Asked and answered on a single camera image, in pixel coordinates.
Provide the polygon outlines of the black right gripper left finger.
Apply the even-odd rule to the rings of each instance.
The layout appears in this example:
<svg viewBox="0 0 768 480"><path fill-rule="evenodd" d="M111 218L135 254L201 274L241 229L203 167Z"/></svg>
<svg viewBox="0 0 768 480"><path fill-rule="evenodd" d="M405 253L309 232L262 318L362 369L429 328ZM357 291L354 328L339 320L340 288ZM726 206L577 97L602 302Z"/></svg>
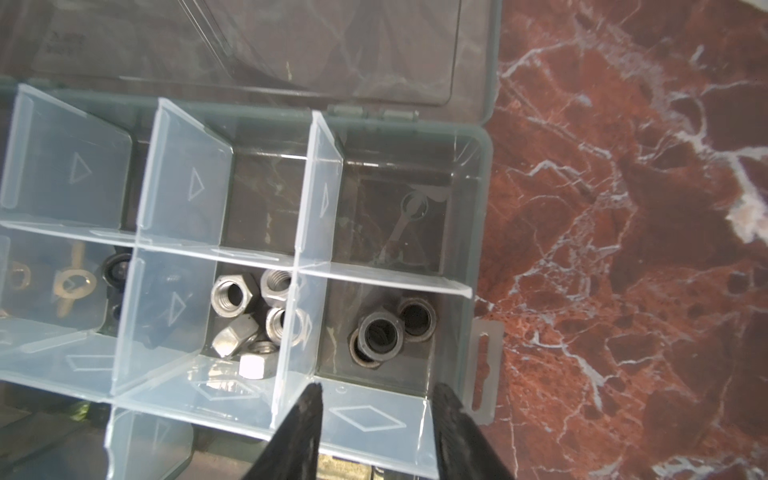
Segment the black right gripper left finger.
<svg viewBox="0 0 768 480"><path fill-rule="evenodd" d="M310 383L243 479L315 479L322 418L322 386Z"/></svg>

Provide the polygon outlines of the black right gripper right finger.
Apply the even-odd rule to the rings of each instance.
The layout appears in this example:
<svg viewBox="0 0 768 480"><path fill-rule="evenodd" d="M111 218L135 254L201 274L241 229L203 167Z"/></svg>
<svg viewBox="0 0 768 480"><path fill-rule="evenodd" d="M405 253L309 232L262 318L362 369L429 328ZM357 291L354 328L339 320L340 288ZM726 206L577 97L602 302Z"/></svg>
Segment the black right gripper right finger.
<svg viewBox="0 0 768 480"><path fill-rule="evenodd" d="M515 478L449 385L434 386L431 412L440 479Z"/></svg>

